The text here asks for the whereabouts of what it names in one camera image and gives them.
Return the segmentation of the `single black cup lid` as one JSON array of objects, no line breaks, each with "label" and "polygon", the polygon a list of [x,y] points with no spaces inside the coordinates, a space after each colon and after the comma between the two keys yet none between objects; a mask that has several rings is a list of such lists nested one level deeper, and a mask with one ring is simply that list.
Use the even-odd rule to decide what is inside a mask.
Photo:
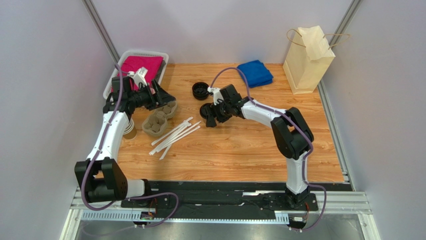
[{"label": "single black cup lid", "polygon": [[200,116],[201,116],[203,119],[205,119],[205,120],[206,120],[207,116],[205,116],[205,104],[203,104],[203,105],[200,107],[200,109],[199,109],[199,113],[200,113]]}]

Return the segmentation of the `cardboard cup carrier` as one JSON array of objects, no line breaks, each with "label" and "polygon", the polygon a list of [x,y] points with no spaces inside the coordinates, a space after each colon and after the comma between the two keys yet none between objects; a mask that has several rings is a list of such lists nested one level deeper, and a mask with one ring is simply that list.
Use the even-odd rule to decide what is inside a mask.
[{"label": "cardboard cup carrier", "polygon": [[175,116],[177,109],[178,103],[176,100],[155,109],[142,123],[141,129],[151,137],[160,137],[168,127],[168,120]]}]

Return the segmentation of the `stack of black lids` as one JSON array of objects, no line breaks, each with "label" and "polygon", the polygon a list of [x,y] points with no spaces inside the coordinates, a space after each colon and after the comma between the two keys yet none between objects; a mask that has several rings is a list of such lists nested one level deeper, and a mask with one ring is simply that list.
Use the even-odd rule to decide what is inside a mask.
[{"label": "stack of black lids", "polygon": [[200,101],[206,100],[210,95],[210,92],[208,91],[208,87],[209,85],[205,82],[196,82],[192,86],[193,97]]}]

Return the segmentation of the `stack of paper cups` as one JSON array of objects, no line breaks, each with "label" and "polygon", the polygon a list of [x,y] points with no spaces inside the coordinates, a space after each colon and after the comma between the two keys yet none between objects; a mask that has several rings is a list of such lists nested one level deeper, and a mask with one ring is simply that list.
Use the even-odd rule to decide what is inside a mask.
[{"label": "stack of paper cups", "polygon": [[134,120],[131,118],[127,127],[123,132],[123,138],[126,140],[133,140],[137,136],[137,129],[135,127]]}]

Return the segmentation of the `beige paper bag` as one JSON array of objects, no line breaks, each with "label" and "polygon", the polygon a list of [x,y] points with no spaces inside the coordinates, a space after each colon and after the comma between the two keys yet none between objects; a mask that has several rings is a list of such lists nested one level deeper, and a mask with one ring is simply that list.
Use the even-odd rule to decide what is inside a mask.
[{"label": "beige paper bag", "polygon": [[[327,36],[346,36],[345,40],[330,45]],[[329,69],[336,55],[332,48],[346,42],[348,33],[325,34],[319,25],[291,28],[286,33],[290,47],[283,70],[294,95],[312,93]]]}]

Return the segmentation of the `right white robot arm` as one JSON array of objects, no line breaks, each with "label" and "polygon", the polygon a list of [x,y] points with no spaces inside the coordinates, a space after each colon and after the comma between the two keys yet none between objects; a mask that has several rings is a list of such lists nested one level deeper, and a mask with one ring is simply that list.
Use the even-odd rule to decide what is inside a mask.
[{"label": "right white robot arm", "polygon": [[250,96],[241,97],[232,84],[223,88],[208,87],[207,94],[213,97],[213,103],[200,108],[207,127],[214,128],[231,117],[239,117],[271,128],[277,148],[286,159],[284,201],[292,209],[302,206],[310,193],[306,160],[313,150],[314,136],[301,112],[295,107],[278,109]]}]

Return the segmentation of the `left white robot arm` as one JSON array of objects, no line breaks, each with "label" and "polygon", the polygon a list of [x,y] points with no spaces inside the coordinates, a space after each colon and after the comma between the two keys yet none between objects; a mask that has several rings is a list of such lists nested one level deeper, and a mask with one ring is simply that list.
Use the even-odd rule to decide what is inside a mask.
[{"label": "left white robot arm", "polygon": [[118,153],[125,129],[137,108],[149,111],[175,101],[153,80],[133,89],[130,76],[113,77],[112,92],[102,109],[103,120],[96,143],[86,160],[78,161],[74,173],[85,204],[121,201],[145,195],[148,181],[129,180],[118,165]]}]

